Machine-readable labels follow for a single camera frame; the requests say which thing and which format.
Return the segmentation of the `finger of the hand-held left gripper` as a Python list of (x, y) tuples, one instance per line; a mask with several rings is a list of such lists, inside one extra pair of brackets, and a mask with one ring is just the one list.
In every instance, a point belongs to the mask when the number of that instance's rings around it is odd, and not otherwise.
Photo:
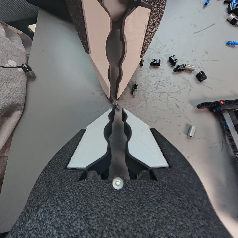
[(121, 27), (123, 52), (119, 61), (119, 76), (116, 81), (116, 99), (119, 99), (125, 90), (142, 59), (142, 47), (150, 13), (150, 8), (138, 6), (130, 10), (123, 19)]
[(89, 48), (88, 56), (97, 79), (109, 99), (110, 63), (106, 54), (106, 42), (112, 30), (111, 16), (100, 0), (82, 0), (82, 9)]

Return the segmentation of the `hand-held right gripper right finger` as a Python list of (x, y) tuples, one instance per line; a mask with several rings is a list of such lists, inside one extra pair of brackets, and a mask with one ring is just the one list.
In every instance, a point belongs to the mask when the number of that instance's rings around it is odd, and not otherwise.
[(168, 168), (151, 127), (122, 108), (122, 121), (126, 135), (125, 162), (130, 180), (154, 179), (153, 169)]

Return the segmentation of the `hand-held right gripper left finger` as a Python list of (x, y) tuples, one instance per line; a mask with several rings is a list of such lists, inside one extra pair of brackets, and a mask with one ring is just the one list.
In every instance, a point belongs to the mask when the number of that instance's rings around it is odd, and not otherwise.
[(67, 169), (83, 170), (86, 176), (90, 171), (96, 171), (102, 180), (108, 179), (112, 159), (109, 137), (114, 118), (115, 109), (111, 108), (80, 131), (83, 132), (82, 138), (67, 164)]

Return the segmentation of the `grey mesh office chair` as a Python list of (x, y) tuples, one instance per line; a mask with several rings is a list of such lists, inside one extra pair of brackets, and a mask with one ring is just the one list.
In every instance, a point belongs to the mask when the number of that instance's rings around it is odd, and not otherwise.
[(26, 0), (1, 0), (0, 20), (11, 22), (38, 16), (39, 8)]

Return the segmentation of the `grey black toy chassis model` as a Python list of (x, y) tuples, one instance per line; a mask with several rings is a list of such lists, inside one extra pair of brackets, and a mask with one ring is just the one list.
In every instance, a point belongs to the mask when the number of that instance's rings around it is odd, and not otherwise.
[(238, 99), (203, 102), (198, 109), (208, 109), (218, 115), (233, 154), (238, 161)]

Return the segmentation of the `pile of blue black pins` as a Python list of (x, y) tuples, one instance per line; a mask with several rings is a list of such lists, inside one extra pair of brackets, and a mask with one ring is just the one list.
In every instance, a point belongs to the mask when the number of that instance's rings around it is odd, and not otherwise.
[[(204, 2), (203, 7), (205, 8), (209, 4), (210, 0)], [(229, 14), (226, 19), (233, 26), (238, 26), (238, 0), (224, 0), (224, 4), (227, 4), (227, 13)], [(227, 41), (226, 45), (237, 46), (237, 41)]]

